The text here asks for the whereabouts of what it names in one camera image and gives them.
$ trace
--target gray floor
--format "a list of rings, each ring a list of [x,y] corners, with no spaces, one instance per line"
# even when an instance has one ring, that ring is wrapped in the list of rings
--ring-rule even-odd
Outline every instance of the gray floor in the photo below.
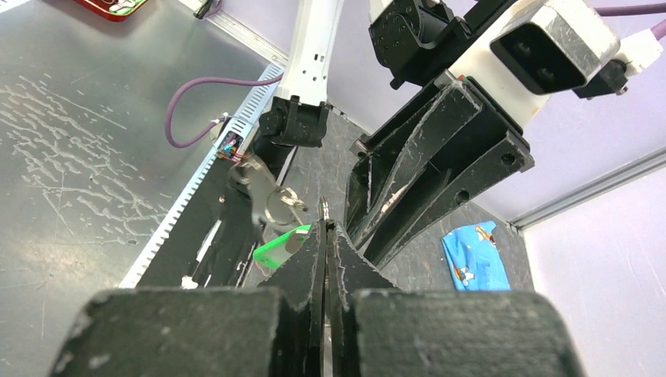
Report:
[[[113,24],[72,1],[0,14],[0,375],[40,376],[79,307],[116,286],[210,148],[176,150],[166,106],[207,75],[256,79],[265,62],[176,1]],[[184,140],[247,89],[200,86]]]
[[[329,202],[332,218],[343,219],[346,182],[357,159],[349,146],[361,135],[361,130],[337,115],[328,121],[328,133],[323,148],[302,148],[298,151],[289,175],[284,182],[293,188],[311,207],[320,196]],[[305,214],[304,221],[314,221],[316,211]],[[407,291],[453,289],[451,274],[444,257],[441,238],[462,225],[494,220],[493,235],[513,289],[533,290],[525,242],[501,221],[468,203],[416,237],[383,271],[387,279]],[[245,285],[250,287],[270,276],[272,270],[254,263]]]

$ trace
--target white wall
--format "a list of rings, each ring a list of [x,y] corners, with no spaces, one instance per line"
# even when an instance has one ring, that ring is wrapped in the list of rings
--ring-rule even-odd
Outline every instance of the white wall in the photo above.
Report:
[[[528,229],[535,288],[589,376],[666,375],[666,169]]]
[[[271,43],[289,51],[297,0],[223,0],[224,11]],[[376,130],[415,93],[405,84],[389,87],[391,75],[379,65],[368,36],[368,2],[347,0],[331,58],[331,103],[368,131]],[[627,5],[628,0],[594,0],[593,5]],[[464,14],[472,0],[448,4]],[[620,36],[661,21],[663,16],[608,19]],[[666,145],[666,58],[632,79],[622,97],[594,101],[561,93],[525,131],[536,167],[488,190],[477,202],[504,220],[545,204],[611,170]]]

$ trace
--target bright green plastic piece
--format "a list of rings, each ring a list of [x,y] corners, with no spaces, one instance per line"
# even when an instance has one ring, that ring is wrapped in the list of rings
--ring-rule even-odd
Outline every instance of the bright green plastic piece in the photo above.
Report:
[[[254,253],[252,253],[252,258],[257,263],[265,265],[270,269],[277,269],[283,263],[285,263],[289,257],[291,257],[291,254],[285,248],[289,236],[296,230],[309,231],[310,226],[311,225],[301,225],[298,228],[294,228],[289,232],[284,233],[282,236],[277,237],[265,245],[257,247],[254,249]]]

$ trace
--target items in red tray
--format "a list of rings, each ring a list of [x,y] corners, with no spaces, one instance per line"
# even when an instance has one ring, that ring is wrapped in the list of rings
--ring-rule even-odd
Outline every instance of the items in red tray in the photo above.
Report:
[[[124,21],[148,0],[75,0],[103,18],[120,22]]]

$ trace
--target red tray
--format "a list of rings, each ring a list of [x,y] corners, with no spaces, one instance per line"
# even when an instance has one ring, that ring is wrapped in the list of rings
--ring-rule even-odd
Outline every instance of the red tray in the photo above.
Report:
[[[131,10],[127,11],[124,14],[117,14],[109,10],[113,4],[107,4],[102,0],[75,0],[75,1],[85,6],[86,8],[92,10],[93,12],[97,13],[98,15],[102,16],[103,18],[113,22],[121,22],[126,20],[127,17],[134,14],[134,12],[136,12],[137,9],[141,8],[146,2],[148,2],[148,0],[135,0],[136,5]]]

